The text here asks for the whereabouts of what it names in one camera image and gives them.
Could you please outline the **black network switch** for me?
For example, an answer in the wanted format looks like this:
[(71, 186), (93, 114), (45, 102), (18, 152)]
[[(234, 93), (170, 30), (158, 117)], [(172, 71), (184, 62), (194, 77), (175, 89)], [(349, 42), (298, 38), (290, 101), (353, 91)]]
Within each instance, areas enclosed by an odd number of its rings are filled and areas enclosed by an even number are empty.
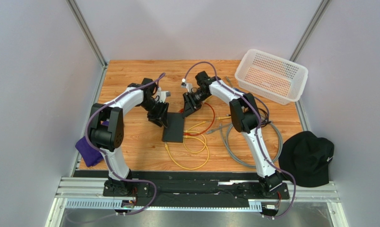
[(167, 113), (168, 127), (164, 128), (162, 141), (183, 143), (184, 118), (181, 113)]

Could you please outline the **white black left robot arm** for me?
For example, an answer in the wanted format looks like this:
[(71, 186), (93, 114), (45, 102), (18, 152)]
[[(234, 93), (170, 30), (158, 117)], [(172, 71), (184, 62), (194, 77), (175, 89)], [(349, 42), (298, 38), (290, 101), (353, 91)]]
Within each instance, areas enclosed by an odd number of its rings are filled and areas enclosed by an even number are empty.
[(123, 183), (133, 182), (131, 170), (121, 151), (124, 116), (134, 107), (141, 106), (147, 112), (148, 121), (158, 127), (167, 128), (169, 104), (166, 99), (170, 95), (169, 91), (159, 87), (158, 80), (145, 78), (141, 84), (130, 84), (113, 100), (92, 106), (85, 138), (103, 156), (110, 179)]

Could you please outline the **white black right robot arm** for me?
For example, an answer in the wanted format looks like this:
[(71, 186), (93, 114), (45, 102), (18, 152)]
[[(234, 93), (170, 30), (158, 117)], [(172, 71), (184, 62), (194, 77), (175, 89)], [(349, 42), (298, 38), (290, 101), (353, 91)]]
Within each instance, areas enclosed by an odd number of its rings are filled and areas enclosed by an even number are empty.
[(245, 138), (255, 161), (259, 182), (271, 192), (282, 184), (282, 177), (269, 157), (261, 132), (261, 116), (251, 93), (242, 93), (226, 85), (220, 78), (209, 77), (205, 71), (195, 76), (199, 88), (183, 94), (182, 118), (201, 108), (201, 103), (216, 96), (230, 108), (233, 127)]

